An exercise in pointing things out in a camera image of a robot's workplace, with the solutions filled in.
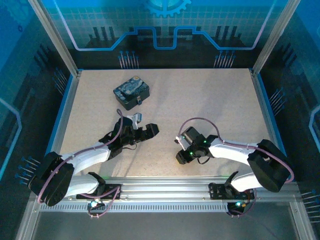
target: speckled work surface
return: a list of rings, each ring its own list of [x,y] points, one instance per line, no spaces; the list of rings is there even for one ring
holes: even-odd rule
[[[150,86],[150,97],[141,106],[126,111],[113,89],[139,76]],[[244,164],[212,158],[200,165],[196,160],[180,165],[175,156],[181,149],[174,139],[181,124],[192,117],[208,118],[218,126],[222,138],[254,143],[269,139],[248,69],[132,69],[84,70],[64,135],[61,153],[96,143],[113,130],[119,116],[143,114],[139,124],[157,124],[160,133],[138,144],[135,151],[124,149],[114,159],[87,168],[102,177],[125,176],[225,176],[249,170]],[[196,120],[205,137],[215,134],[209,123]]]

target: blue enclosure wall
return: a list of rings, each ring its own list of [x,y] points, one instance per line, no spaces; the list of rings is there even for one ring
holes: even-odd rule
[[[302,0],[261,71],[296,180],[307,191],[320,173],[320,2]]]
[[[81,69],[248,68],[286,0],[44,0]]]
[[[69,76],[28,1],[0,0],[0,239],[18,231],[30,195],[18,168],[44,157]]]

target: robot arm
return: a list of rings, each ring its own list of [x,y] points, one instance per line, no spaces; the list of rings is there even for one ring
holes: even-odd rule
[[[238,173],[234,172],[231,179],[228,179],[228,187],[233,188],[234,192],[264,187],[277,193],[290,175],[283,165],[272,158],[267,159],[266,154],[254,148],[266,150],[288,162],[286,156],[269,140],[264,139],[260,143],[250,144],[230,141],[226,143],[216,135],[205,138],[195,128],[189,127],[176,137],[176,143],[183,148],[176,155],[180,164],[190,163],[200,157],[209,157],[230,159],[249,166],[252,172],[232,179]]]
[[[115,124],[113,131],[89,147],[90,150],[86,148],[63,155],[58,155],[55,152],[48,153],[31,177],[28,188],[36,195],[39,195],[53,170],[65,159],[73,157],[63,164],[50,180],[41,196],[41,200],[51,207],[60,202],[64,197],[71,195],[91,194],[92,196],[100,196],[108,192],[105,181],[96,173],[89,172],[86,175],[76,174],[92,165],[103,163],[116,157],[122,152],[124,146],[146,141],[159,133],[158,126],[153,123],[147,124],[146,130],[138,127],[138,123],[141,120],[141,113],[123,117],[122,128],[120,129],[120,118]],[[113,139],[119,132],[119,136],[113,142],[102,146]]]

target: black box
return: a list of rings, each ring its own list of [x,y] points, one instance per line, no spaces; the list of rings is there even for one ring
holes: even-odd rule
[[[138,76],[134,76],[116,87],[113,93],[126,110],[141,105],[142,101],[150,96],[149,86]]]

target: blue edge trim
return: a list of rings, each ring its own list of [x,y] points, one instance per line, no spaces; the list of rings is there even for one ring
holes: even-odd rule
[[[57,134],[57,131],[58,131],[58,127],[59,127],[60,121],[61,121],[62,113],[63,113],[63,111],[65,109],[67,97],[68,97],[68,94],[69,94],[69,91],[70,91],[70,87],[71,87],[71,83],[72,83],[73,79],[74,79],[74,77],[72,75],[70,75],[69,80],[68,80],[68,84],[66,85],[66,88],[65,88],[65,91],[64,91],[64,95],[63,95],[63,98],[62,98],[62,101],[61,101],[61,105],[60,105],[58,114],[57,114],[55,122],[54,122],[54,126],[53,126],[53,129],[52,129],[50,140],[49,140],[48,146],[47,146],[46,151],[45,151],[46,155],[52,151],[54,140],[55,140],[55,137],[56,137],[56,134]]]
[[[287,153],[286,153],[286,150],[285,150],[285,146],[284,146],[284,143],[282,142],[282,139],[281,139],[281,136],[280,136],[280,132],[279,132],[279,129],[278,129],[278,126],[277,126],[277,123],[276,123],[276,119],[275,119],[274,113],[272,112],[272,108],[271,108],[271,105],[270,105],[270,102],[269,102],[267,91],[265,89],[265,85],[264,85],[264,82],[262,81],[260,73],[257,75],[257,78],[258,78],[258,81],[259,81],[259,84],[260,84],[260,87],[261,87],[263,98],[265,100],[265,105],[266,105],[266,108],[268,110],[268,114],[269,114],[270,119],[271,119],[271,124],[272,124],[272,127],[274,129],[275,137],[276,137],[276,140],[278,141],[278,145],[279,145],[278,147],[281,150],[281,152],[283,152],[283,154],[287,156]]]

